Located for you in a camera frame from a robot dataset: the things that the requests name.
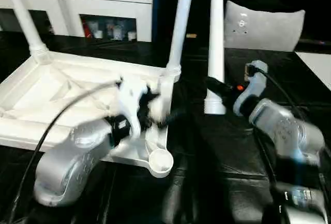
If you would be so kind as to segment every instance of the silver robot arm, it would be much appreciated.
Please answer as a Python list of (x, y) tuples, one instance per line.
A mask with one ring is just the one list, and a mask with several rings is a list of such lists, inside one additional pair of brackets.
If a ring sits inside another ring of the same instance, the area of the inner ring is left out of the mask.
[[(258, 70), (247, 73), (247, 68), (252, 67)], [(305, 172), (308, 169), (314, 178), (319, 178), (319, 153), (324, 147), (322, 132), (318, 127), (296, 119), (290, 110), (260, 98), (266, 87), (264, 74), (267, 73), (267, 65), (264, 62), (247, 64), (245, 72), (249, 81), (246, 88), (242, 85), (229, 86), (214, 78), (207, 78), (206, 83), (215, 94), (226, 96), (223, 102), (227, 108), (238, 116), (246, 117), (275, 144), (276, 167), (280, 175), (276, 175), (277, 181), (271, 186), (271, 191), (277, 214), (286, 220), (280, 222), (328, 223), (323, 192), (316, 182), (306, 183)], [(288, 179), (286, 170), (293, 170), (290, 173), (295, 174), (294, 182)]]

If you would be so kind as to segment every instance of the black table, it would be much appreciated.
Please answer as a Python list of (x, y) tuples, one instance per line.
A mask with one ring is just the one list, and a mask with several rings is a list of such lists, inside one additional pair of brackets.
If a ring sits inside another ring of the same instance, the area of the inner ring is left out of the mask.
[[(111, 42), (65, 36), (44, 36), (58, 52), (164, 67), (169, 45)], [(169, 127), (168, 149), (174, 167), (158, 179), (145, 168), (101, 162), (93, 171), (82, 198), (71, 207), (47, 208), (32, 197), (34, 173), (28, 177), (17, 211), (27, 223), (259, 223), (272, 202), (274, 148), (247, 121), (228, 111), (224, 116), (203, 113), (208, 49), (187, 45), (182, 77), (174, 86), (172, 108), (188, 105), (189, 118)], [(0, 34), (0, 81), (29, 57), (23, 35)], [(294, 53), (226, 49), (227, 82), (243, 82), (244, 65), (265, 61), (307, 118), (318, 125), (331, 146), (327, 118), (331, 92)], [(268, 84), (265, 97), (287, 101)], [(0, 220), (11, 208), (22, 173), (32, 152), (0, 146)], [(322, 170), (331, 189), (330, 158), (322, 155)]]

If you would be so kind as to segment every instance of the white foot cap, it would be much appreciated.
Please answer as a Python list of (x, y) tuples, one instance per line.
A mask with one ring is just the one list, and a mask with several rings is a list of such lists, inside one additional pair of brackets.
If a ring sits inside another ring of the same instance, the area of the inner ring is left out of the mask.
[(205, 114), (223, 115), (226, 111), (221, 99), (205, 99)]
[(182, 67), (176, 66), (176, 67), (170, 67), (167, 66), (166, 69), (164, 70), (165, 75), (173, 76), (175, 78), (175, 83), (178, 82), (180, 79), (180, 74), (182, 73)]

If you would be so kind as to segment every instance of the white object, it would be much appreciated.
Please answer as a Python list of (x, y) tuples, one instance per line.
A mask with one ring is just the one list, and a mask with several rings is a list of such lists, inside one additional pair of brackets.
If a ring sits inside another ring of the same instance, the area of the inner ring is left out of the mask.
[(186, 34), (188, 15), (190, 13), (191, 0), (178, 0), (175, 26), (172, 34), (167, 73), (175, 76), (177, 82), (180, 78), (180, 60), (182, 58), (183, 43)]
[(128, 40), (132, 41), (135, 40), (137, 38), (137, 33), (135, 31), (129, 31), (128, 32)]
[(123, 40), (123, 30), (121, 26), (114, 26), (113, 29), (114, 39)]
[[(121, 77), (140, 78), (152, 92), (160, 93), (149, 106), (153, 119), (161, 120), (170, 112), (175, 77), (165, 73), (165, 68), (49, 51), (22, 0), (12, 1), (32, 55), (0, 84), (1, 145), (35, 149), (50, 121), (72, 98)], [(143, 87), (137, 87), (132, 94), (137, 96), (142, 92)], [(118, 102), (118, 94), (116, 88), (105, 89), (75, 104), (51, 129), (41, 151), (62, 142), (71, 128), (82, 122), (126, 111)], [(167, 131), (152, 126), (139, 139), (122, 140), (104, 160), (146, 167), (155, 177), (167, 176), (173, 166), (173, 158), (167, 151)]]
[[(23, 0), (30, 10), (47, 12), (54, 33), (85, 37), (81, 14), (133, 18), (137, 40), (152, 40), (153, 0)], [(0, 8), (13, 8), (10, 0), (0, 0)]]
[[(223, 0), (212, 0), (210, 4), (210, 34), (208, 76), (224, 82), (224, 45), (223, 45)], [(205, 98), (206, 114), (225, 114), (222, 99), (207, 91)]]
[(130, 138), (133, 140), (140, 137), (141, 129), (137, 112), (139, 110), (139, 100), (145, 93), (147, 93), (146, 82), (137, 78), (126, 79), (119, 89), (119, 111), (130, 123)]
[(296, 52), (301, 60), (331, 90), (331, 55)]
[(97, 39), (102, 39), (102, 37), (103, 37), (103, 31), (102, 30), (97, 30), (93, 34), (94, 34), (94, 37), (97, 38)]
[(231, 1), (225, 15), (225, 47), (293, 51), (304, 25), (305, 11), (255, 11)]

